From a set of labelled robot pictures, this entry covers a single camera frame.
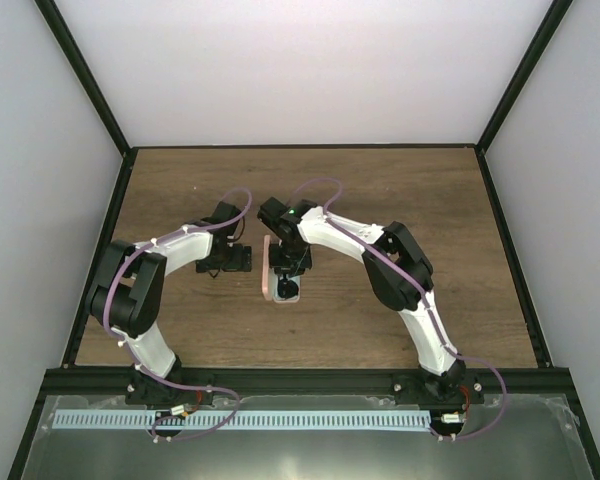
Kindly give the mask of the pink glasses case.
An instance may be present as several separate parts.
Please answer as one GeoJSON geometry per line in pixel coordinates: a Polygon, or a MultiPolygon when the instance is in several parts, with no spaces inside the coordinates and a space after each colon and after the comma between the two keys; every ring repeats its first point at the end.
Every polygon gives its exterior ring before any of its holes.
{"type": "Polygon", "coordinates": [[[278,294],[278,283],[282,279],[281,276],[274,272],[270,265],[269,247],[271,246],[271,236],[265,235],[263,240],[263,257],[262,257],[262,278],[261,288],[263,297],[267,301],[278,304],[293,304],[300,300],[300,294],[296,293],[289,299],[284,299],[278,294]]]}

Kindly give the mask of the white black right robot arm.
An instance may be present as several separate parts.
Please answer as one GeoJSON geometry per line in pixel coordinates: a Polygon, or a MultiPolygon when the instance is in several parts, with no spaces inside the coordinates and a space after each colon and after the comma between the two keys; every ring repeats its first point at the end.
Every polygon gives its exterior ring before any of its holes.
{"type": "Polygon", "coordinates": [[[348,256],[364,266],[378,301],[397,312],[406,326],[427,396],[445,403],[459,392],[466,365],[439,319],[433,266],[406,226],[364,224],[311,201],[287,206],[273,197],[259,207],[257,217],[277,238],[264,242],[265,299],[300,299],[301,276],[312,268],[313,246],[348,256]]]}

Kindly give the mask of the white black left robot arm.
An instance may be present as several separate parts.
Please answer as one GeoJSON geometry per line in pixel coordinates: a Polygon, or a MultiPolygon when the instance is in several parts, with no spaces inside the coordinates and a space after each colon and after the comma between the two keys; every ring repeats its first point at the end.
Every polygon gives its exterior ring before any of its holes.
{"type": "Polygon", "coordinates": [[[161,403],[176,402],[185,388],[180,359],[158,326],[165,279],[189,264],[213,277],[250,272],[252,247],[241,236],[230,222],[193,224],[145,242],[116,240],[105,250],[85,308],[128,351],[161,403]]]}

